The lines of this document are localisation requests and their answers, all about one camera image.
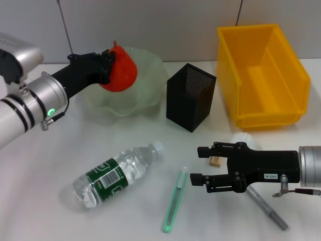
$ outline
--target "yellow storage box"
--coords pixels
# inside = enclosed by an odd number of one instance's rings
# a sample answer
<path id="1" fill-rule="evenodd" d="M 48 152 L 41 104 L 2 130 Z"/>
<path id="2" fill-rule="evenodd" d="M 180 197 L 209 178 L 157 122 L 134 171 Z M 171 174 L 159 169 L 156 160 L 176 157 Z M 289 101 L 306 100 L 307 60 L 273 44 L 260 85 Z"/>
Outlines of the yellow storage box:
<path id="1" fill-rule="evenodd" d="M 277 24 L 218 28 L 217 79 L 235 125 L 295 123 L 306 113 L 310 78 Z"/>

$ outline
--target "green led light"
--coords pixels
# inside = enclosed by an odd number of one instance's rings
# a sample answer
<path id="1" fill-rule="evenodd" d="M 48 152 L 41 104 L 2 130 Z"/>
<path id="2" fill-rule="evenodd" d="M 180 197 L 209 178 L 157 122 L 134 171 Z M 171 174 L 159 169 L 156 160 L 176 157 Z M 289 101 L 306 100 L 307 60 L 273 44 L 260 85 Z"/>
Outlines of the green led light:
<path id="1" fill-rule="evenodd" d="M 51 116 L 55 112 L 55 109 L 50 109 L 47 113 L 48 116 Z"/>

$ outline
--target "red object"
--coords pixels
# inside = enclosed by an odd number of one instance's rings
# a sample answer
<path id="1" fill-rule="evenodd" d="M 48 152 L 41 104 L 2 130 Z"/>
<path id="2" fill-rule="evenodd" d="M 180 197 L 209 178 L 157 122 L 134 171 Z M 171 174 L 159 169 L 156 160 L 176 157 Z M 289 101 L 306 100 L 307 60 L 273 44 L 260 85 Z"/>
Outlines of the red object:
<path id="1" fill-rule="evenodd" d="M 115 62 L 110 73 L 110 83 L 100 84 L 101 87 L 111 92 L 120 92 L 134 84 L 137 77 L 137 67 L 131 57 L 114 41 L 114 47 L 109 50 L 115 52 Z"/>

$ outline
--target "black mesh cup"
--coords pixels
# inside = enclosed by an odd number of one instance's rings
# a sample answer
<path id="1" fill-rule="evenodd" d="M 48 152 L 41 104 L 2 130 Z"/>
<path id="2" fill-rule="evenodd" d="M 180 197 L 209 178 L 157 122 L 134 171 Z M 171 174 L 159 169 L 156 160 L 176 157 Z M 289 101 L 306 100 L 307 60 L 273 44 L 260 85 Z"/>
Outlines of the black mesh cup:
<path id="1" fill-rule="evenodd" d="M 209 115 L 216 77 L 186 64 L 167 81 L 166 117 L 193 132 Z"/>

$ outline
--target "green bottle label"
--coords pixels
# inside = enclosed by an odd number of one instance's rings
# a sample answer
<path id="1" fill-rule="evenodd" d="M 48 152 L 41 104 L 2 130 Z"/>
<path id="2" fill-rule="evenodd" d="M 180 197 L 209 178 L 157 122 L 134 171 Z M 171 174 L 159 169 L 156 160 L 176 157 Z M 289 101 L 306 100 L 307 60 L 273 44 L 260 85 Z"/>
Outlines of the green bottle label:
<path id="1" fill-rule="evenodd" d="M 124 172 L 113 158 L 90 170 L 86 175 L 102 201 L 128 186 Z"/>

